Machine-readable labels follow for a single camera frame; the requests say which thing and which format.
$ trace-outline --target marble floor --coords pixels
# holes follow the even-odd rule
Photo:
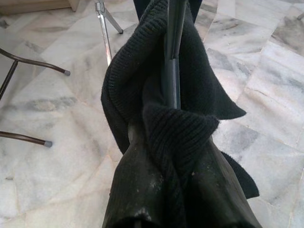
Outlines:
[[[115,54],[138,20],[132,0],[106,0]],[[196,27],[211,66],[247,115],[222,121],[216,145],[255,179],[264,228],[304,224],[304,0],[203,0]],[[99,228],[121,154],[100,94],[107,68],[93,0],[76,12],[0,16],[0,47],[71,71],[19,64],[0,103],[0,228]],[[0,83],[12,61],[0,57]]]

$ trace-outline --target wooden baseboard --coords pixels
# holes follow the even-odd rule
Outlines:
[[[53,10],[60,8],[73,7],[73,11],[76,11],[79,0],[49,0],[39,1],[32,3],[18,3],[14,5],[0,5],[0,13],[3,15],[27,13],[41,10]]]

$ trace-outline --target black knit sweater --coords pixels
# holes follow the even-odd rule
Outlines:
[[[113,58],[101,99],[122,153],[130,145],[129,122],[138,115],[143,119],[151,158],[166,182],[169,226],[176,228],[186,227],[183,199],[189,176],[218,119],[241,117],[245,111],[231,101],[215,77],[189,9],[179,56],[181,110],[164,106],[160,76],[166,27],[167,1],[152,0],[134,34]],[[257,196],[252,179],[226,158],[239,171],[236,174],[246,197]]]

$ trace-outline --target metal tripod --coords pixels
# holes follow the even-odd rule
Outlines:
[[[108,21],[114,26],[114,28],[119,32],[119,34],[123,34],[124,31],[118,25],[118,23],[115,21],[115,19],[112,17],[112,15],[109,13],[109,11],[105,8],[104,0],[98,0],[98,2],[95,2],[95,10],[96,10],[97,17],[100,21],[101,29],[103,32],[104,46],[105,46],[105,51],[106,51],[106,60],[108,62],[108,65],[110,65],[110,62],[112,60],[112,54],[111,54],[111,49],[110,49],[109,36],[108,36],[107,29],[106,29],[105,18],[108,19]]]

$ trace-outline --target brown metal frame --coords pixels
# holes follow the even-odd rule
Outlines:
[[[2,54],[4,56],[6,56],[6,57],[11,58],[11,59],[14,60],[13,64],[11,65],[11,67],[9,69],[9,72],[8,72],[6,78],[4,79],[4,82],[2,83],[2,86],[0,88],[0,101],[1,101],[1,99],[3,97],[3,94],[4,94],[4,92],[5,92],[8,84],[10,83],[11,78],[13,77],[13,74],[14,74],[16,68],[17,68],[18,62],[51,68],[53,70],[56,70],[56,71],[59,71],[60,73],[65,74],[66,76],[70,76],[70,74],[71,74],[70,71],[62,69],[62,68],[57,67],[55,65],[52,65],[52,64],[49,64],[49,63],[44,63],[44,62],[39,62],[39,61],[35,61],[35,60],[21,58],[21,57],[12,55],[9,52],[6,52],[5,50],[3,50],[1,48],[0,48],[0,54]],[[2,132],[2,131],[0,131],[0,137],[27,141],[27,142],[30,142],[30,143],[44,145],[46,147],[51,147],[52,146],[52,142],[51,141],[37,139],[37,138],[29,137],[29,136],[26,136],[26,135],[22,135],[22,134],[16,134],[16,133],[10,133],[10,132]]]

